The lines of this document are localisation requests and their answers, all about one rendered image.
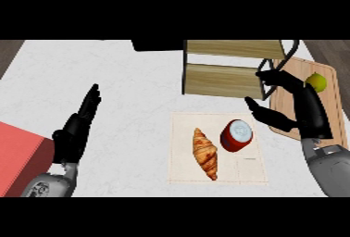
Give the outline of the wooden tiered shelf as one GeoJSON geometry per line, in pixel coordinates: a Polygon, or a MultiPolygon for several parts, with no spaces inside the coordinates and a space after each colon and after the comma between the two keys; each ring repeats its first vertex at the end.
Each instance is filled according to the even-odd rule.
{"type": "Polygon", "coordinates": [[[225,96],[267,100],[277,90],[267,90],[265,83],[256,73],[270,65],[281,70],[295,56],[301,40],[286,52],[281,40],[187,40],[184,43],[184,76],[182,93],[225,96]],[[262,62],[258,67],[224,66],[190,62],[190,55],[238,56],[256,58],[262,62]]]}

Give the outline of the wooden cutting board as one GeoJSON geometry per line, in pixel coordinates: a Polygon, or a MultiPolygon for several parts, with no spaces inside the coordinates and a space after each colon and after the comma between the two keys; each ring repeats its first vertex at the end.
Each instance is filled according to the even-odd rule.
{"type": "MultiPolygon", "coordinates": [[[[323,63],[293,57],[286,63],[283,70],[303,81],[314,73],[320,73],[327,78],[327,87],[320,93],[320,97],[329,116],[333,139],[323,139],[320,147],[339,144],[348,148],[342,94],[336,69],[323,63]]],[[[278,87],[271,95],[270,108],[284,113],[290,119],[296,119],[293,94],[283,87],[278,87]]]]}

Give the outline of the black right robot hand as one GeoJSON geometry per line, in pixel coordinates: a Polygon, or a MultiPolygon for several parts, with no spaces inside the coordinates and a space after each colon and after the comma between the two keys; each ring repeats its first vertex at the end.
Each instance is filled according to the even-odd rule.
{"type": "Polygon", "coordinates": [[[246,102],[255,118],[281,131],[290,132],[298,128],[303,139],[333,139],[334,136],[323,100],[312,85],[305,83],[284,70],[259,71],[256,76],[267,85],[283,86],[293,94],[298,120],[292,120],[281,112],[262,107],[253,98],[247,96],[246,102]]]}

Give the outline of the beige placemat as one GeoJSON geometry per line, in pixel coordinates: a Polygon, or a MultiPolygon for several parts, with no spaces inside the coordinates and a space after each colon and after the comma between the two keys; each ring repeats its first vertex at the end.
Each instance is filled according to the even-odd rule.
{"type": "Polygon", "coordinates": [[[265,159],[253,116],[249,113],[175,113],[172,119],[169,183],[268,185],[265,159]],[[249,145],[230,152],[221,134],[230,123],[241,119],[253,131],[249,145]],[[218,148],[218,180],[213,181],[194,156],[194,131],[200,129],[218,148]]]}

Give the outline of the black appliance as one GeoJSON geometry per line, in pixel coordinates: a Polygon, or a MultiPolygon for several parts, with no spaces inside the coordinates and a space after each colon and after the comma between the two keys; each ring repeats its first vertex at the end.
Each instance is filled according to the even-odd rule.
{"type": "Polygon", "coordinates": [[[175,51],[184,49],[182,40],[134,40],[135,50],[147,51],[175,51]]]}

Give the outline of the yellow-green lemon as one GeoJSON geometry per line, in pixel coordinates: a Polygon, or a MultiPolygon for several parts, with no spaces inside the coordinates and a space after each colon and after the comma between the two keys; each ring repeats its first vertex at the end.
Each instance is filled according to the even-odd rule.
{"type": "Polygon", "coordinates": [[[314,73],[308,77],[305,82],[312,85],[312,87],[318,93],[321,93],[327,88],[327,78],[320,73],[314,73]]]}

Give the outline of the red box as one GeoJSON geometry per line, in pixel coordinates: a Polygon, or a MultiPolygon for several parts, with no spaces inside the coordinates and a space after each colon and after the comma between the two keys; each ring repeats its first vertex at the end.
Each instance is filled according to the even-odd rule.
{"type": "Polygon", "coordinates": [[[18,197],[54,160],[54,141],[0,122],[0,197],[18,197]]]}

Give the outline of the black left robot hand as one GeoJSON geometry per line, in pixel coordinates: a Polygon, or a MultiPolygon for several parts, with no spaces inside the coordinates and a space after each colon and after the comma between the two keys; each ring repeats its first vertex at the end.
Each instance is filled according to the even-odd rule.
{"type": "Polygon", "coordinates": [[[52,134],[57,164],[80,162],[101,101],[100,85],[95,84],[83,99],[79,112],[70,116],[64,128],[52,134]]]}

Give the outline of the red can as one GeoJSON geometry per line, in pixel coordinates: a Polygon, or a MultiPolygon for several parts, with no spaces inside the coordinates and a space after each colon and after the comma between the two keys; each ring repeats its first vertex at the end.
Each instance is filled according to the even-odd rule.
{"type": "Polygon", "coordinates": [[[221,133],[221,143],[224,148],[236,153],[249,146],[252,141],[253,130],[250,125],[241,119],[233,120],[221,133]]]}

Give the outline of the golden brown croissant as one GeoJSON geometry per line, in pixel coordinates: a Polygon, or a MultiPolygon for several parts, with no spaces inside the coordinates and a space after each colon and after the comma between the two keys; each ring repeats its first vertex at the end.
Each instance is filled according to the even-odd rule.
{"type": "Polygon", "coordinates": [[[194,158],[213,181],[218,180],[218,148],[203,131],[194,129],[194,158]]]}

